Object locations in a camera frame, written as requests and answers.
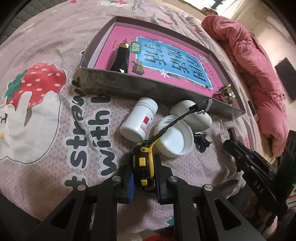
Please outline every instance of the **television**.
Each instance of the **television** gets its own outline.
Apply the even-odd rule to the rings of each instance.
[[[285,58],[275,66],[275,69],[292,100],[296,99],[296,70]]]

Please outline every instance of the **black lettering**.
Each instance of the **black lettering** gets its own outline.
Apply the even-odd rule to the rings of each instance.
[[[170,59],[171,59],[170,62],[172,63],[173,68],[178,69],[178,70],[183,70],[184,73],[185,73],[185,70],[186,70],[187,73],[189,74],[189,71],[186,68],[185,63],[181,63],[179,60],[174,59],[174,58],[170,58]]]
[[[7,120],[7,114],[5,113],[4,118],[2,118],[2,116],[1,116],[0,119],[1,119],[1,124],[2,124],[3,121],[4,121],[4,123],[6,123],[6,120]]]
[[[77,103],[75,103],[74,101],[72,101],[74,104],[77,104],[79,106],[83,106],[84,105],[84,99],[82,99],[82,97],[85,97],[86,95],[79,89],[75,89],[74,90],[78,95],[73,97],[73,100],[75,100]]]
[[[96,119],[95,120],[89,120],[88,121],[88,124],[89,125],[106,125],[109,123],[109,120],[108,119],[100,119],[100,117],[102,115],[109,115],[110,112],[107,111],[107,110],[100,110],[96,113]]]
[[[200,68],[200,65],[197,63],[197,61],[195,59],[191,58],[188,55],[185,55],[185,57],[186,57],[188,63],[193,64],[195,67]]]
[[[101,147],[101,148],[111,146],[111,143],[108,140],[107,141],[98,141],[96,144],[98,145],[98,147]]]
[[[107,176],[114,172],[117,168],[116,164],[112,162],[115,158],[115,155],[112,152],[100,149],[100,152],[107,157],[103,160],[103,164],[108,166],[109,168],[101,171],[102,176]]]
[[[72,180],[66,180],[65,186],[66,187],[78,187],[80,184],[86,184],[85,179],[83,178],[81,181],[77,180],[76,176],[72,177]]]
[[[144,44],[144,46],[149,49],[153,49],[153,50],[156,49],[157,51],[162,53],[162,50],[159,44],[155,44],[155,43],[151,44],[150,42],[148,42],[147,44]]]
[[[91,98],[91,103],[109,103],[111,97],[96,96]]]
[[[80,109],[77,105],[72,106],[71,111],[75,120],[78,120],[78,121],[83,120],[82,109]]]
[[[169,56],[174,56],[175,58],[183,59],[182,55],[180,54],[179,51],[176,51],[171,48],[166,48],[168,50],[168,55]]]
[[[155,61],[158,61],[159,65],[161,65],[161,62],[164,64],[164,65],[167,65],[167,63],[164,61],[164,59],[160,59],[159,57],[157,58],[154,58]]]
[[[80,140],[79,136],[75,136],[74,139],[67,140],[66,145],[73,146],[74,149],[77,149],[79,146],[87,146],[87,139]]]
[[[75,129],[73,129],[73,134],[75,135],[85,135],[85,130],[81,128],[77,121],[74,121]]]
[[[146,61],[150,61],[150,62],[153,62],[153,63],[156,63],[155,59],[154,59],[154,56],[155,55],[158,55],[157,53],[153,53],[153,52],[150,52],[150,51],[145,51],[146,53],[144,55],[146,55]]]
[[[96,127],[95,131],[90,131],[92,137],[96,137],[98,140],[101,139],[101,136],[107,136],[108,135],[108,127],[106,127],[104,130],[101,130],[100,126]]]
[[[79,166],[79,164],[80,164],[81,161],[82,161],[81,168],[85,168],[85,165],[86,165],[86,159],[87,159],[86,152],[85,152],[85,151],[80,151],[80,152],[78,153],[78,156],[77,156],[76,159],[75,159],[75,155],[76,155],[76,151],[73,151],[72,154],[71,154],[71,157],[70,157],[70,162],[71,162],[71,164],[72,164],[74,167],[77,167],[77,166]]]
[[[77,88],[80,88],[80,78],[77,77],[77,81],[72,80],[72,85],[76,86]]]
[[[192,65],[189,65],[191,70],[192,70],[192,73],[193,73],[193,76],[206,82],[206,80],[203,78],[203,74],[202,74],[202,71],[200,69],[197,69],[195,67],[193,67]]]

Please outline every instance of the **blue title panel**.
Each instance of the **blue title panel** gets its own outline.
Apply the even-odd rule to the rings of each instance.
[[[141,52],[136,55],[136,59],[141,61],[144,67],[183,76],[195,83],[213,89],[200,61],[196,57],[154,40],[137,37],[137,41],[141,44]]]

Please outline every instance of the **red label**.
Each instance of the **red label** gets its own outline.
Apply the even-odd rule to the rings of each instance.
[[[244,136],[244,143],[245,143],[247,148],[250,148],[249,140],[248,140],[248,137],[246,135]]]
[[[148,121],[149,121],[149,118],[146,116],[143,122],[147,125]]]

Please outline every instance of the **white container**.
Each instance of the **white container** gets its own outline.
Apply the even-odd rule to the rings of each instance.
[[[119,128],[120,133],[132,142],[144,141],[157,109],[157,103],[153,99],[147,97],[139,99]]]
[[[191,100],[183,100],[171,108],[170,115],[179,117],[188,112],[189,107],[194,104],[195,103]],[[190,126],[193,133],[204,131],[212,126],[212,118],[207,113],[192,113],[186,116],[183,120]]]
[[[153,131],[154,135],[175,119],[177,117],[173,115],[161,119]],[[155,146],[163,155],[171,158],[189,154],[194,146],[192,130],[184,120],[180,120],[167,130]]]

